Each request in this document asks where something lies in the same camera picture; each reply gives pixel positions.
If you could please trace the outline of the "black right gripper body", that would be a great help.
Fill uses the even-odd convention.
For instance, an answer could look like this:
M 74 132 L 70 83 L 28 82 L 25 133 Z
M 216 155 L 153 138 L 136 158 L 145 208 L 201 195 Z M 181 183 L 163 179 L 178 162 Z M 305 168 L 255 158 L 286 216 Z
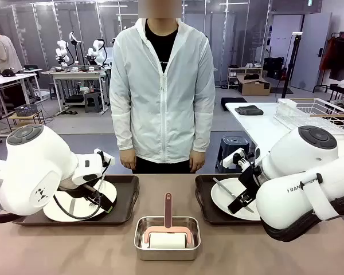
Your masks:
M 242 171 L 239 176 L 239 181 L 246 188 L 240 196 L 242 198 L 255 198 L 257 191 L 259 190 L 260 183 L 258 177 L 261 175 L 262 171 L 259 166 L 252 167 L 249 166 L 244 171 Z

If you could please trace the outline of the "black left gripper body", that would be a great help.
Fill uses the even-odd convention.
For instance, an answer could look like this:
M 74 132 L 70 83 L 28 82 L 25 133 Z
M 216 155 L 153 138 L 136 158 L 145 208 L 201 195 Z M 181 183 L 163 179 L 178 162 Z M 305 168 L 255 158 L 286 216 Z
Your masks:
M 75 189 L 59 187 L 58 190 L 67 193 L 72 198 L 85 198 L 89 201 L 99 201 L 101 197 L 97 189 L 88 184 L 77 186 Z

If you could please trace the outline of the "person's right hand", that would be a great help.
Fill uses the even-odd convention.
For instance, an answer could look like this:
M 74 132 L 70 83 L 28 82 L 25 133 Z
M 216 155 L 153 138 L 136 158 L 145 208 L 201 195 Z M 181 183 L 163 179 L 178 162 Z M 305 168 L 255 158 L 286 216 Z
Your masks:
M 136 152 L 133 148 L 120 151 L 120 162 L 121 164 L 130 170 L 136 168 Z

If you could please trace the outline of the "person's left hand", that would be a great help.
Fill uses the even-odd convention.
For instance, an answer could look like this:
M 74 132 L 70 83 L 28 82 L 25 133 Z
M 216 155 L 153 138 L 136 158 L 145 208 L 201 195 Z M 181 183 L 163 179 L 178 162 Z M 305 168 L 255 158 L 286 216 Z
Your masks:
M 190 153 L 190 172 L 195 173 L 205 164 L 206 153 L 192 150 Z

